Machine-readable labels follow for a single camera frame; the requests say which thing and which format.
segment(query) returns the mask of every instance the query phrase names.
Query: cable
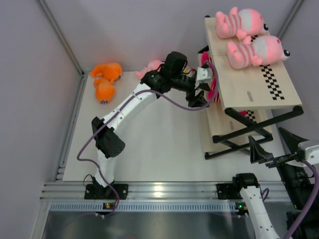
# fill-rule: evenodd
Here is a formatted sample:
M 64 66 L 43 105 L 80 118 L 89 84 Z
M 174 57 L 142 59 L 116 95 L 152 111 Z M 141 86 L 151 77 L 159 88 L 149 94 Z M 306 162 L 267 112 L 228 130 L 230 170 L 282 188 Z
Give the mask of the cable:
M 316 168 L 314 165 L 313 165 L 313 167 Z M 311 177 L 308 177 L 308 178 L 314 178 L 314 177 L 315 177 L 315 175 L 313 174 Z
M 305 218 L 306 214 L 308 213 L 310 207 L 314 203 L 314 201 L 317 197 L 317 193 L 319 191 L 319 174 L 318 174 L 317 170 L 315 169 L 315 167 L 313 167 L 306 160 L 302 160 L 302 163 L 307 165 L 308 168 L 313 172 L 313 174 L 315 176 L 315 184 L 314 184 L 313 191 L 311 192 L 310 197 L 308 198 L 307 203 L 305 204 L 302 211 L 299 213 L 299 215 L 296 218 L 296 220 L 294 221 L 294 223 L 289 228 L 288 232 L 284 236 L 284 239 L 289 239 L 292 236 L 292 234 L 295 232 L 295 230 L 298 228 L 298 226 L 300 225 L 300 223 L 302 222 L 302 220 Z
M 91 178 L 93 179 L 93 176 L 92 176 L 91 174 L 87 174 L 87 175 L 84 177 L 84 179 L 83 179 L 83 186 L 85 187 L 85 189 L 86 189 L 86 186 L 84 185 L 84 182 L 85 182 L 85 179 L 86 179 L 88 176 L 91 176 Z
M 217 70 L 216 70 L 216 67 L 210 62 L 210 61 L 204 61 L 204 64 L 208 64 L 210 65 L 213 69 L 214 69 L 214 72 L 215 72 L 215 78 L 216 78 L 216 89 L 218 89 L 218 85 L 219 85 L 219 78 L 218 78 L 218 73 L 217 73 Z M 197 107 L 197 108 L 189 108 L 189 107 L 184 107 L 182 105 L 180 105 L 179 103 L 171 100 L 169 97 L 163 95 L 162 93 L 160 92 L 157 92 L 157 91 L 154 91 L 154 90 L 142 90 L 142 91 L 139 91 L 135 94 L 135 96 L 131 96 L 125 103 L 123 103 L 123 105 L 120 107 L 119 111 L 117 111 L 116 113 L 114 113 L 114 115 L 107 121 L 105 122 L 89 139 L 88 141 L 84 144 L 84 146 L 80 149 L 78 155 L 76 156 L 76 159 L 81 161 L 81 162 L 91 162 L 93 163 L 99 170 L 99 174 L 102 178 L 102 180 L 106 183 L 106 185 L 115 193 L 116 195 L 116 202 L 115 202 L 115 206 L 113 208 L 113 210 L 106 215 L 106 217 L 112 215 L 114 213 L 114 211 L 116 210 L 116 208 L 118 207 L 119 203 L 120 203 L 120 196 L 118 194 L 118 192 L 113 188 L 113 186 L 105 179 L 105 177 L 103 176 L 102 174 L 102 170 L 101 170 L 101 167 L 100 165 L 95 162 L 94 160 L 92 159 L 89 159 L 89 158 L 80 158 L 81 154 L 83 153 L 83 151 L 86 149 L 86 147 L 89 145 L 89 143 L 98 135 L 99 132 L 101 132 L 106 125 L 108 125 L 112 120 L 114 120 L 116 118 L 116 116 L 120 113 L 120 111 L 122 111 L 128 104 L 131 100 L 133 100 L 136 96 L 140 95 L 140 94 L 143 94 L 143 93 L 146 93 L 146 92 L 151 92 L 151 93 L 154 93 L 158 96 L 161 96 L 163 97 L 164 99 L 168 100 L 169 102 L 171 102 L 173 105 L 183 109 L 183 110 L 186 110 L 186 111 L 200 111 L 206 107 L 208 107 L 213 101 L 214 99 L 216 98 L 216 95 L 217 95 L 217 92 L 218 91 L 215 91 L 213 97 L 203 106 L 201 107 Z
M 187 65 L 188 65 L 188 61 L 186 60 L 184 68 L 182 69 L 182 72 L 184 72 L 184 70 L 186 69 Z
M 159 68 L 162 67 L 163 65 L 164 65 L 164 63 L 163 63 L 163 64 L 160 64 L 159 67 L 156 69 L 156 71 L 158 71 Z
M 261 193 L 261 197 L 263 199 L 263 202 L 267 199 L 269 194 L 269 188 L 265 188 L 265 190 Z

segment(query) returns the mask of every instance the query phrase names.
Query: stuffed animal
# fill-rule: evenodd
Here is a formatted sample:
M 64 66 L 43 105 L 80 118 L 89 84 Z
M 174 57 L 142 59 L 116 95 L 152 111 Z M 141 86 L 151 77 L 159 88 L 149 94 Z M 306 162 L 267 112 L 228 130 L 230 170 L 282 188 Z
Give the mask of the stuffed animal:
M 242 40 L 246 36 L 263 34 L 268 31 L 268 26 L 259 12 L 250 8 L 239 12 L 237 10 L 237 7 L 233 7 L 228 15 L 221 11 L 216 13 L 216 34 L 220 38 L 237 36 L 239 40 Z
M 94 87 L 96 99 L 100 103 L 106 104 L 111 101 L 116 92 L 112 84 L 120 79 L 122 71 L 122 67 L 116 62 L 94 67 L 90 74 L 94 78 L 98 77 L 94 80 Z
M 154 60 L 154 61 L 151 61 L 147 67 L 144 67 L 143 70 L 141 71 L 136 71 L 135 74 L 137 76 L 137 78 L 141 79 L 144 77 L 145 73 L 146 72 L 149 72 L 149 71 L 152 71 L 152 70 L 159 70 L 160 69 L 160 65 L 162 64 L 163 62 L 160 61 L 160 60 Z
M 243 44 L 227 43 L 227 56 L 230 65 L 235 69 L 249 65 L 269 65 L 277 61 L 285 61 L 290 52 L 284 50 L 280 40 L 275 36 L 261 36 L 251 44 L 251 37 L 247 36 Z

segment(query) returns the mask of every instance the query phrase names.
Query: pink fabric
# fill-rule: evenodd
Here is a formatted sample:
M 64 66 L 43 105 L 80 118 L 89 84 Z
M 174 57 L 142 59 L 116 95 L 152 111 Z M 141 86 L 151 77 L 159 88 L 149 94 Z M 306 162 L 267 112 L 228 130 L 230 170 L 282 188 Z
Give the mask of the pink fabric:
M 244 39 L 243 44 L 227 43 L 227 56 L 230 65 L 235 69 L 242 69 L 250 65 L 269 65 L 277 61 L 285 61 L 290 53 L 284 50 L 280 40 L 275 36 L 261 36 L 250 42 L 250 36 Z
M 160 67 L 160 65 L 162 64 L 162 61 L 160 60 L 154 60 L 151 61 L 148 66 L 144 67 L 143 70 L 141 71 L 136 71 L 135 75 L 137 76 L 137 78 L 141 79 L 144 77 L 146 72 L 152 71 L 152 70 L 156 70 L 157 68 Z
M 241 40 L 247 35 L 254 36 L 268 31 L 268 29 L 264 29 L 264 20 L 261 14 L 251 8 L 243 9 L 237 13 L 237 7 L 233 7 L 228 15 L 219 11 L 215 18 L 216 34 L 220 38 L 237 36 Z

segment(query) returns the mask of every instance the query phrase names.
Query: checkered pattern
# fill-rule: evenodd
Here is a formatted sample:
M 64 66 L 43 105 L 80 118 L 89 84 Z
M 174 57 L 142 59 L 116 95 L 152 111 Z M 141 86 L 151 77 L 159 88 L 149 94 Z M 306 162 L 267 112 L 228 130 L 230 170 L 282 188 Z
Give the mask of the checkered pattern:
M 253 111 L 246 111 L 246 118 L 254 123 L 257 123 L 255 113 Z
M 256 40 L 258 35 L 251 37 L 251 43 Z M 273 73 L 273 69 L 271 69 L 270 65 L 267 66 L 260 66 L 261 72 L 263 73 L 263 76 L 265 78 L 266 85 L 269 89 L 270 95 L 273 98 L 274 101 L 277 100 L 284 100 L 285 97 L 283 96 L 283 92 L 280 90 L 278 82 L 275 78 L 275 74 Z
M 256 40 L 257 37 L 258 37 L 258 35 L 252 36 L 250 42 L 253 43 L 254 40 Z

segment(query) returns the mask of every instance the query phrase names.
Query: gray wall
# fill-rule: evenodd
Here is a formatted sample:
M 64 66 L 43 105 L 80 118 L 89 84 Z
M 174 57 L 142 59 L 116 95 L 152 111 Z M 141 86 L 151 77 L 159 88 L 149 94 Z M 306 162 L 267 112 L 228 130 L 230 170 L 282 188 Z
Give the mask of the gray wall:
M 319 139 L 319 1 L 306 0 L 282 38 L 291 57 L 287 71 L 303 102 L 302 116 L 281 126 L 305 138 Z
M 0 7 L 0 238 L 27 238 L 78 75 L 34 0 Z
M 46 0 L 82 68 L 119 61 L 140 69 L 173 50 L 197 66 L 207 45 L 203 18 L 233 6 L 260 11 L 277 34 L 293 0 Z

